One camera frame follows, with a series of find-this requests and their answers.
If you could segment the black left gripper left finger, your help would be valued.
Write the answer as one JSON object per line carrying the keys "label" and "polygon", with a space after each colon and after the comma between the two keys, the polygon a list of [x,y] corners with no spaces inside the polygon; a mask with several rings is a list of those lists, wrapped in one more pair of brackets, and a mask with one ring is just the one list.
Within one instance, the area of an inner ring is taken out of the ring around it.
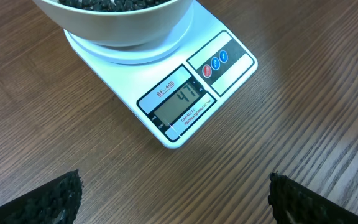
{"label": "black left gripper left finger", "polygon": [[73,224],[83,193],[73,170],[0,206],[0,224]]}

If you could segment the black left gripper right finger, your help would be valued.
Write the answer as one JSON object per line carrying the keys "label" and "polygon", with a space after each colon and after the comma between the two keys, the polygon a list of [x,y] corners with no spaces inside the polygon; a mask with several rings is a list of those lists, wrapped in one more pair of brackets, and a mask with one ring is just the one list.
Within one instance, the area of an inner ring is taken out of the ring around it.
{"label": "black left gripper right finger", "polygon": [[358,215],[312,190],[273,172],[269,175],[268,203],[279,224],[354,224]]}

